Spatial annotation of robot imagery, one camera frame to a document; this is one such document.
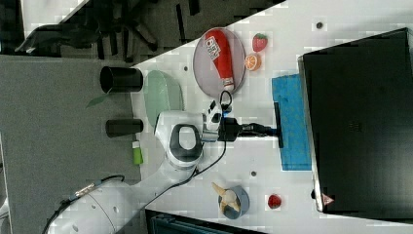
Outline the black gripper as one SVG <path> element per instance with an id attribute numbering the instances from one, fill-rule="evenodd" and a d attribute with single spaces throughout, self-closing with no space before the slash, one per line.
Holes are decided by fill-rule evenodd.
<path id="1" fill-rule="evenodd" d="M 256 123 L 242 124 L 241 126 L 235 118 L 223 118 L 218 129 L 218 141 L 233 142 L 237 139 L 239 133 L 240 137 L 276 137 L 277 131 L 268 132 L 271 129 L 271 127 Z"/>

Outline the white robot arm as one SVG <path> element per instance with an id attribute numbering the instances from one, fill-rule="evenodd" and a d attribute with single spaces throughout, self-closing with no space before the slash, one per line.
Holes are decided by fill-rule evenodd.
<path id="1" fill-rule="evenodd" d="M 42 234 L 117 234 L 162 193 L 192 179 L 206 142 L 277 137 L 280 133 L 279 126 L 240 124 L 221 111 L 163 111 L 154 129 L 162 146 L 158 168 L 133 185 L 102 179 L 83 188 L 71 195 Z"/>

